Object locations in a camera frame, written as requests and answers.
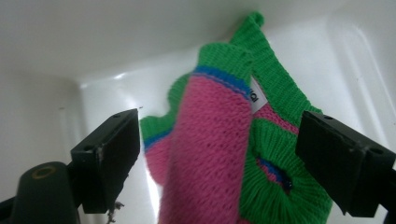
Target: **clothing label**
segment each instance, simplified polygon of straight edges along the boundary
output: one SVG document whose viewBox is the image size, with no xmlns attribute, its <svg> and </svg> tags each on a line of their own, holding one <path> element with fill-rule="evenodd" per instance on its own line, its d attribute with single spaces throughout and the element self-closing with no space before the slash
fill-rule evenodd
<svg viewBox="0 0 396 224">
<path fill-rule="evenodd" d="M 250 105 L 252 113 L 259 111 L 265 104 L 268 103 L 267 98 L 262 92 L 262 88 L 259 83 L 257 83 L 254 77 L 250 80 L 250 95 L 249 95 Z"/>
</svg>

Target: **green knit trim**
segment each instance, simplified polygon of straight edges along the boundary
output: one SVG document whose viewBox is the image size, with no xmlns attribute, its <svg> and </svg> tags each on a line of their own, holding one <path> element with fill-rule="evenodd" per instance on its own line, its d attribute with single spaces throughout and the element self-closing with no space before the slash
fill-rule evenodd
<svg viewBox="0 0 396 224">
<path fill-rule="evenodd" d="M 140 120 L 140 129 L 143 140 L 147 140 L 159 133 L 164 133 L 172 129 L 176 122 L 178 106 L 183 98 L 184 90 L 189 82 L 190 74 L 177 79 L 168 92 L 169 112 L 163 117 L 148 116 Z"/>
<path fill-rule="evenodd" d="M 252 55 L 245 49 L 225 43 L 208 44 L 201 48 L 198 66 L 224 71 L 250 84 Z"/>
<path fill-rule="evenodd" d="M 262 33 L 263 21 L 259 12 L 251 13 L 236 31 L 231 43 L 251 50 L 255 60 L 253 76 L 263 87 L 271 107 L 282 119 L 299 127 L 305 110 L 321 111 L 310 104 L 276 58 Z"/>
<path fill-rule="evenodd" d="M 295 155 L 296 141 L 296 135 L 268 120 L 253 120 L 239 203 L 241 217 L 254 224 L 326 223 L 332 200 Z M 286 172 L 292 182 L 289 194 L 267 179 L 256 164 L 257 157 Z"/>
</svg>

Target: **white enclosure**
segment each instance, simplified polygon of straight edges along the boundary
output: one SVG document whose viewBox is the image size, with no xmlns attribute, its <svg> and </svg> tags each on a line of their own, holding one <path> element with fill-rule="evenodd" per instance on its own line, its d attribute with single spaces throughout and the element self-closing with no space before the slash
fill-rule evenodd
<svg viewBox="0 0 396 224">
<path fill-rule="evenodd" d="M 166 92 L 252 11 L 311 102 L 396 150 L 396 2 L 392 0 L 0 1 L 0 200 L 19 177 L 69 150 L 110 115 L 163 115 Z M 127 179 L 119 224 L 157 223 L 159 190 L 143 153 Z M 342 215 L 328 223 L 382 223 Z M 82 215 L 106 223 L 106 215 Z"/>
</svg>

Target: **blue stripe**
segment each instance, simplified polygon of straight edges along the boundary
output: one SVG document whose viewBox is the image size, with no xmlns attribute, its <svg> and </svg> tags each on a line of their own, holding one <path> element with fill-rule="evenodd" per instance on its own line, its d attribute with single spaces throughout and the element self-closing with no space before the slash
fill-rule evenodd
<svg viewBox="0 0 396 224">
<path fill-rule="evenodd" d="M 169 130 L 163 132 L 163 133 L 159 133 L 157 135 L 154 135 L 150 138 L 148 138 L 147 140 L 144 141 L 145 144 L 145 153 L 148 153 L 150 148 L 156 144 L 157 142 L 163 140 L 170 132 L 172 132 L 173 128 L 170 128 Z"/>
<path fill-rule="evenodd" d="M 268 172 L 271 174 L 274 174 L 276 176 L 276 181 L 282 184 L 282 188 L 285 191 L 291 190 L 292 184 L 291 180 L 289 177 L 286 175 L 286 173 L 279 168 L 277 168 L 275 165 L 273 165 L 271 162 L 259 158 L 260 165 L 263 165 L 268 168 Z"/>
<path fill-rule="evenodd" d="M 217 81 L 218 83 L 233 91 L 236 91 L 235 89 L 237 89 L 237 93 L 242 93 L 244 97 L 248 99 L 250 87 L 247 85 L 247 83 L 245 83 L 243 79 L 234 77 L 227 72 L 208 66 L 198 66 L 192 73 L 193 76 L 201 76 L 200 74 L 206 74 L 206 77 Z"/>
</svg>

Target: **pink knit fabric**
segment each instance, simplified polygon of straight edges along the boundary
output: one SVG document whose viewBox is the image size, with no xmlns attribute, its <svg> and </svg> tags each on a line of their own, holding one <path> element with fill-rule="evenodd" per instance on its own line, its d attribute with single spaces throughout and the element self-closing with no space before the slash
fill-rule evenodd
<svg viewBox="0 0 396 224">
<path fill-rule="evenodd" d="M 250 122 L 246 96 L 191 76 L 172 133 L 162 224 L 238 220 Z"/>
<path fill-rule="evenodd" d="M 146 153 L 146 161 L 152 178 L 157 184 L 163 186 L 166 177 L 166 166 L 169 161 L 169 146 L 171 135 L 168 134 L 161 141 L 154 144 Z"/>
<path fill-rule="evenodd" d="M 259 111 L 254 114 L 255 119 L 268 119 L 279 127 L 287 130 L 291 133 L 298 134 L 298 128 L 289 122 L 283 120 L 270 106 L 270 104 L 266 104 Z"/>
</svg>

